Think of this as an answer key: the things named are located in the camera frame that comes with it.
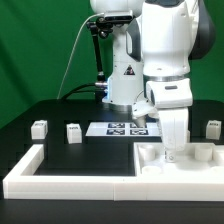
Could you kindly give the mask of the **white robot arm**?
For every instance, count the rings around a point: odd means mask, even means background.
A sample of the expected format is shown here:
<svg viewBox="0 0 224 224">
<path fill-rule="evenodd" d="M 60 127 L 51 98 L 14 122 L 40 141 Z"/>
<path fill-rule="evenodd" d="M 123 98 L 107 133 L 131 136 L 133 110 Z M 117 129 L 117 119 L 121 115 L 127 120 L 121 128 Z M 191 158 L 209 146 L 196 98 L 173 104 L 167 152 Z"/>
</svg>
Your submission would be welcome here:
<svg viewBox="0 0 224 224">
<path fill-rule="evenodd" d="M 157 121 L 165 159 L 188 138 L 193 97 L 189 61 L 211 49 L 214 25 L 204 0 L 90 0 L 96 33 L 114 35 L 113 72 L 102 102 L 131 110 L 137 126 Z"/>
</svg>

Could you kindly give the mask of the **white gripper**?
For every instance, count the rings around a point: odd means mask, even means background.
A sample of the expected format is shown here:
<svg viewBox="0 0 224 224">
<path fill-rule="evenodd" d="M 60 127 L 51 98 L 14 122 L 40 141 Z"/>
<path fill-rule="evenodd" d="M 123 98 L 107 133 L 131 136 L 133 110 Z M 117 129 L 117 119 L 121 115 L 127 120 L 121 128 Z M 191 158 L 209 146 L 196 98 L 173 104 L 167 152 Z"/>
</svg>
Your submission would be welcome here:
<svg viewBox="0 0 224 224">
<path fill-rule="evenodd" d="M 165 160 L 176 161 L 174 150 L 183 150 L 188 135 L 188 108 L 193 103 L 190 79 L 146 83 L 146 95 L 157 111 Z"/>
</svg>

